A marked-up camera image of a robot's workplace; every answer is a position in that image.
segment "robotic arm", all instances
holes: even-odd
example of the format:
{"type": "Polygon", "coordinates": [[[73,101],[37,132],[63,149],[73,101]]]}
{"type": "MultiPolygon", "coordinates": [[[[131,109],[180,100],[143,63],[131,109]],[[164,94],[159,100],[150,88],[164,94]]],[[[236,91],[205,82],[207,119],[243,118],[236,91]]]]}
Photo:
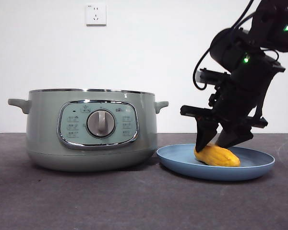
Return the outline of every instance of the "robotic arm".
{"type": "Polygon", "coordinates": [[[196,119],[197,152],[216,135],[219,123],[223,130],[216,144],[223,148],[252,139],[252,127],[268,125],[262,117],[264,98],[273,77],[285,71],[277,61],[278,53],[273,59],[265,54],[268,50],[288,52],[288,0],[262,0],[256,12],[216,35],[206,53],[210,51],[210,56],[230,74],[195,68],[195,86],[204,90],[211,84],[216,90],[209,98],[212,109],[187,105],[180,109],[181,115],[196,119]],[[251,18],[249,31],[240,28],[251,18]],[[200,88],[196,82],[205,86],[200,88]],[[255,115],[249,117],[255,107],[255,115]]]}

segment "electrical outlet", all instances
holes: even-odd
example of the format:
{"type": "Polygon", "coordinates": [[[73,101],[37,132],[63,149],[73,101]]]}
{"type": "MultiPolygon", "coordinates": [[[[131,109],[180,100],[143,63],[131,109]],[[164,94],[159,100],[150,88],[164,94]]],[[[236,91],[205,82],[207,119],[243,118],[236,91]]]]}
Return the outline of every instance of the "electrical outlet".
{"type": "Polygon", "coordinates": [[[87,4],[85,9],[86,25],[106,25],[107,7],[105,3],[87,4]]]}

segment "table surface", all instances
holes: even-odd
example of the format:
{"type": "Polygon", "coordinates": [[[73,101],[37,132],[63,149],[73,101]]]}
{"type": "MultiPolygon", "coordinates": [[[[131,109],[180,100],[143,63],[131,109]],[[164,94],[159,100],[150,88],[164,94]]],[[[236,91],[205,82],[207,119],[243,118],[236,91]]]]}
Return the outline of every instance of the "table surface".
{"type": "MultiPolygon", "coordinates": [[[[158,146],[195,134],[158,134],[158,146]]],[[[255,134],[239,146],[273,155],[266,175],[242,182],[172,172],[154,154],[108,172],[34,165],[25,134],[0,134],[0,230],[288,230],[288,134],[255,134]]]]}

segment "electric pot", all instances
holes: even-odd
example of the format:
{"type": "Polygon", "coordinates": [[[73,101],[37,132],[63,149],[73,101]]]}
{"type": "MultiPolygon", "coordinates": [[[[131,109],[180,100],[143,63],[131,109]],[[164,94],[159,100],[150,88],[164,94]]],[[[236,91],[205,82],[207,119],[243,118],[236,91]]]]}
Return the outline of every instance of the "electric pot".
{"type": "Polygon", "coordinates": [[[28,114],[26,149],[36,164],[60,171],[128,167],[157,148],[156,114],[168,102],[148,92],[99,89],[32,90],[9,99],[28,114]]]}

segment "control panel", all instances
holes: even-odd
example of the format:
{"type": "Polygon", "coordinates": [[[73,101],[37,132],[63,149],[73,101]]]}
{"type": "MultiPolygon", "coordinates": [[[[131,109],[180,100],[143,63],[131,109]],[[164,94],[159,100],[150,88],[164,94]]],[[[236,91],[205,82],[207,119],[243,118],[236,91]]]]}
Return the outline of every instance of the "control panel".
{"type": "Polygon", "coordinates": [[[81,100],[61,108],[57,133],[68,148],[93,150],[134,141],[138,126],[136,110],[130,103],[81,100]]]}

